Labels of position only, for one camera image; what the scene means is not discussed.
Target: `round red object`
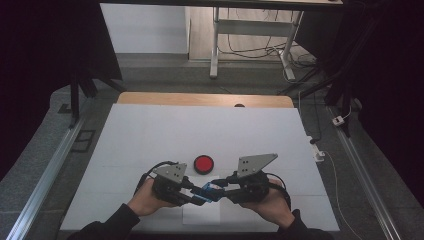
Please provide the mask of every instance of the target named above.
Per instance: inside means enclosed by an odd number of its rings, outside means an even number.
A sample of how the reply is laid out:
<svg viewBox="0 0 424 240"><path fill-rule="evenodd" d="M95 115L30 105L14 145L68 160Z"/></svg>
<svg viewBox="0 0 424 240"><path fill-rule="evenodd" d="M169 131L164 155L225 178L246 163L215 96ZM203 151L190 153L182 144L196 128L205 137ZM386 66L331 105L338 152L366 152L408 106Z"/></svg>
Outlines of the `round red object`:
<svg viewBox="0 0 424 240"><path fill-rule="evenodd" d="M198 174L206 175L210 173L213 169L213 160L207 155L201 155L194 160L194 170Z"/></svg>

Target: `gray floor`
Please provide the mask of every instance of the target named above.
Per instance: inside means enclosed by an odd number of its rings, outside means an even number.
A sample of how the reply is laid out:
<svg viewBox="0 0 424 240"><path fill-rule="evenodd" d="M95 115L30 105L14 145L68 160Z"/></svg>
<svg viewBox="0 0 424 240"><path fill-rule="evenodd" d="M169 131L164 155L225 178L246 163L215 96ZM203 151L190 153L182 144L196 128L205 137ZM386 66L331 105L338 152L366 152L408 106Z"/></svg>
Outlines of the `gray floor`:
<svg viewBox="0 0 424 240"><path fill-rule="evenodd" d="M274 95L289 84L282 78L279 64L222 63L218 79L209 79L207 63L188 62L184 57L156 55L118 55L124 77L123 85L130 91L233 93ZM305 70L295 71L302 76ZM85 168L95 148L110 107L118 93L98 83L99 94L93 101L87 121L83 125L81 141L75 143L32 225L27 239L65 239L69 233L58 232L72 197L78 188ZM306 88L303 85L291 94ZM322 97L326 90L301 101L305 131L322 140L317 144L328 151L335 163L338 178L340 210L345 219L362 239L386 239L376 215L362 190L350 161L334 127L329 122ZM0 183L0 239L5 239L19 213L32 193L48 161L58 146L69 124L69 113L59 114L62 104L69 104L69 88L60 89L51 97L51 107L43 124L22 153L16 165ZM414 199L390 163L362 130L357 121L358 108L352 113L351 133L364 164L368 168L380 195L395 220L402 239L422 239L424 211ZM332 233L336 239L357 239L342 219L336 200L333 166L329 158L318 164L333 211L341 228Z"/></svg>

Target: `table leg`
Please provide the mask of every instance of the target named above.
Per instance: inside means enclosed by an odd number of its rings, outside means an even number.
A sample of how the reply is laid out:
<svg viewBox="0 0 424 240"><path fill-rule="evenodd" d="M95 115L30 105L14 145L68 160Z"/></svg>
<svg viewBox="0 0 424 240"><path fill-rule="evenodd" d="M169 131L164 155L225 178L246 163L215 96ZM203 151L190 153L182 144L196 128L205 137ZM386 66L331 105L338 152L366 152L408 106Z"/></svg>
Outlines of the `table leg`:
<svg viewBox="0 0 424 240"><path fill-rule="evenodd" d="M219 25L219 8L214 8L213 16L213 45L211 56L211 71L209 77L215 79L218 76L218 26Z"/></svg>
<svg viewBox="0 0 424 240"><path fill-rule="evenodd" d="M284 51L279 51L281 62L283 63L284 72L287 76L288 81L294 81L296 78L294 77L293 70L290 67L290 62L288 59L290 48L293 44L294 37L296 36L297 28L299 27L300 18L302 17L303 12L297 12L297 16L294 19L292 28L290 30L290 34L287 37L286 46L284 48Z"/></svg>

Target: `white panel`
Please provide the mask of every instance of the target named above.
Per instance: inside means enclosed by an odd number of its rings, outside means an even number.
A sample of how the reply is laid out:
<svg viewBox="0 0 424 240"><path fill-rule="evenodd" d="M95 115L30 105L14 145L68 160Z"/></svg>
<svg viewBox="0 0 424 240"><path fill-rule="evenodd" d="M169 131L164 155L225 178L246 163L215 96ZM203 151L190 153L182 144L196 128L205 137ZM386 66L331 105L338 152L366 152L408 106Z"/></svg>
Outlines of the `white panel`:
<svg viewBox="0 0 424 240"><path fill-rule="evenodd" d="M100 6L116 53L188 53L185 7Z"/></svg>
<svg viewBox="0 0 424 240"><path fill-rule="evenodd" d="M141 175L162 161L188 164L186 175L198 176L193 161L209 155L209 176L237 170L238 158L277 153L264 170L286 183L308 227L338 230L310 144L296 109L178 107L115 104L61 229L81 229L104 221L130 200ZM167 232L275 231L253 211L220 201L217 226L183 225L182 208L161 209L143 218L134 230Z"/></svg>

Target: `black sweater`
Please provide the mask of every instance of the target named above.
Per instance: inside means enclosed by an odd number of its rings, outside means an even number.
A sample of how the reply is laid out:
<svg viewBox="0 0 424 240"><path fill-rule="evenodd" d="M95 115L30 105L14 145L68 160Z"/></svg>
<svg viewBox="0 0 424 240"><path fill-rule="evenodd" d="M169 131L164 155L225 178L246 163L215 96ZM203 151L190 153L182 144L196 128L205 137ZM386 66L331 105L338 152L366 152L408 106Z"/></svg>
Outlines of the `black sweater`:
<svg viewBox="0 0 424 240"><path fill-rule="evenodd" d="M300 218L300 211L294 210L294 222L286 230L278 229L278 240L333 240L333 237L319 229L308 229ZM68 240L121 240L140 222L138 216L125 204L105 223L92 222L81 231L72 234Z"/></svg>

